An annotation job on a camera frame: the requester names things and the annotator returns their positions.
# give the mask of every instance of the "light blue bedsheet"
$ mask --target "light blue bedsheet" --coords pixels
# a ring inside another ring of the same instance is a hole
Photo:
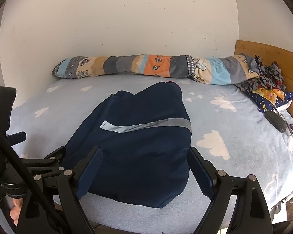
[[[12,111],[9,134],[27,134],[26,141],[14,149],[19,156],[43,158],[65,145],[82,121],[110,94],[119,90],[135,94],[160,81],[174,81],[181,87],[191,119],[191,144],[205,159],[232,176],[256,175],[269,207],[292,192],[293,136],[278,132],[233,85],[143,75],[61,79],[45,94]],[[282,113],[293,123],[287,111]],[[94,222],[148,234],[193,233],[209,204],[191,172],[184,192],[162,209],[124,204],[89,193],[80,202]],[[222,227],[228,226],[233,206],[234,198]]]

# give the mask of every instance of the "wooden headboard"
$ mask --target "wooden headboard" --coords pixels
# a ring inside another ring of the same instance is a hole
[[[258,55],[263,64],[269,66],[276,61],[281,68],[282,75],[287,91],[293,91],[293,53],[282,48],[266,44],[238,40],[234,54],[245,53],[251,57]],[[293,116],[293,101],[288,108],[289,113]]]

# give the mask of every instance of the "screw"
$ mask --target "screw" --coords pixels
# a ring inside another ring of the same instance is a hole
[[[38,181],[39,179],[41,179],[41,175],[40,175],[40,174],[37,174],[37,175],[34,177],[34,180]]]
[[[256,180],[256,177],[255,177],[255,175],[253,175],[253,174],[249,175],[248,178],[249,178],[250,180],[252,180],[252,181],[255,181],[255,180]]]
[[[219,170],[217,173],[219,176],[222,176],[222,177],[226,176],[226,172],[223,170]]]
[[[64,175],[65,175],[65,176],[69,176],[69,175],[71,175],[72,173],[73,173],[73,171],[70,170],[70,169],[68,169],[68,170],[66,170],[66,171],[64,172]]]

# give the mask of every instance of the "navy blue bag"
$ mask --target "navy blue bag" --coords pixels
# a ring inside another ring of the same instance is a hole
[[[119,91],[98,105],[66,144],[65,168],[94,146],[103,151],[89,192],[153,208],[181,194],[189,177],[191,124],[173,82],[133,95]]]

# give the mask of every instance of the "colorful patchwork quilt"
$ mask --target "colorful patchwork quilt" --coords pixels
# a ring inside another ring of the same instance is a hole
[[[83,78],[106,74],[143,74],[160,77],[191,77],[207,84],[236,84],[258,77],[253,58],[245,54],[227,58],[193,58],[189,55],[164,56],[77,56],[60,62],[52,75],[60,78]]]

